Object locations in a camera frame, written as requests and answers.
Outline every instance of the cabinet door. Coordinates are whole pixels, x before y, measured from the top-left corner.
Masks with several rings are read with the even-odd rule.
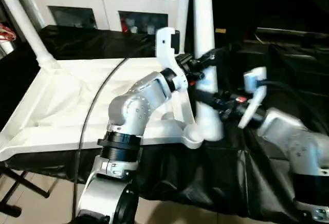
[[[178,0],[104,0],[110,30],[154,34],[176,27]]]
[[[34,0],[44,25],[109,29],[102,0]]]

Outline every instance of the white tray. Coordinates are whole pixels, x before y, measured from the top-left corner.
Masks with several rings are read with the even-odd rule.
[[[66,151],[78,148],[90,103],[109,72],[122,59],[58,61],[64,71],[40,70],[0,133],[0,161],[15,154]],[[137,80],[160,71],[155,58],[128,60],[100,95],[84,135],[83,148],[97,148],[108,122],[108,105]],[[172,111],[171,103],[158,108],[151,120]]]

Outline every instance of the black cloth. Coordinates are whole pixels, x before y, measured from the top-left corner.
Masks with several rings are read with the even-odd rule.
[[[48,26],[41,38],[58,60],[122,58],[138,47],[141,36],[99,30]],[[141,53],[146,57],[150,53]],[[243,73],[257,66],[268,68],[270,80],[289,84],[322,116],[329,120],[329,67],[326,52],[244,45],[228,52],[218,64],[218,84],[228,90],[243,88]],[[1,122],[24,95],[38,71],[28,46],[0,61],[0,83],[10,86],[1,99]],[[269,88],[265,107],[277,107],[300,117],[315,129],[312,115],[286,93]],[[300,221],[294,208],[289,163],[254,130],[238,129],[237,122],[224,124],[225,137],[204,142],[189,150],[181,144],[145,146],[137,183],[146,199],[171,200],[224,214],[277,223]],[[15,155],[4,164],[73,181],[74,151]],[[85,182],[99,150],[81,153],[79,181]]]

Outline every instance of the black stand leg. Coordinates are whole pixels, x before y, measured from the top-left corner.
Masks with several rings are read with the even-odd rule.
[[[8,177],[15,180],[18,184],[24,185],[28,189],[31,189],[32,191],[40,194],[41,196],[43,196],[45,198],[48,198],[49,195],[50,195],[49,192],[46,192],[43,189],[41,189],[40,187],[37,187],[35,184],[32,184],[30,181],[28,181],[27,179],[25,179],[21,175],[18,175],[17,173],[12,171],[11,169],[8,169],[6,167],[0,167],[0,173],[2,173],[4,175],[7,175]]]
[[[27,175],[27,172],[22,172],[20,177],[25,177]],[[16,191],[17,187],[19,187],[20,183],[17,181],[12,185],[12,187],[9,189],[7,194],[3,197],[3,199],[0,201],[0,212],[10,215],[12,217],[19,217],[21,215],[22,209],[17,206],[10,206],[7,204],[9,198],[12,196],[12,194]]]

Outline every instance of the tiled floor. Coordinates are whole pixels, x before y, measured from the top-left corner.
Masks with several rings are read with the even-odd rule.
[[[9,204],[22,208],[19,218],[0,213],[0,224],[63,224],[70,221],[72,202],[72,183],[65,180],[29,173],[26,178],[48,190],[53,187],[50,197],[45,199],[35,192],[19,186],[9,200]],[[0,179],[0,199],[12,186],[13,180]],[[79,195],[83,185],[79,185]],[[184,206],[172,202],[147,201],[140,198],[136,213],[137,224],[261,224],[264,222],[243,219],[235,216],[218,215],[203,209]]]

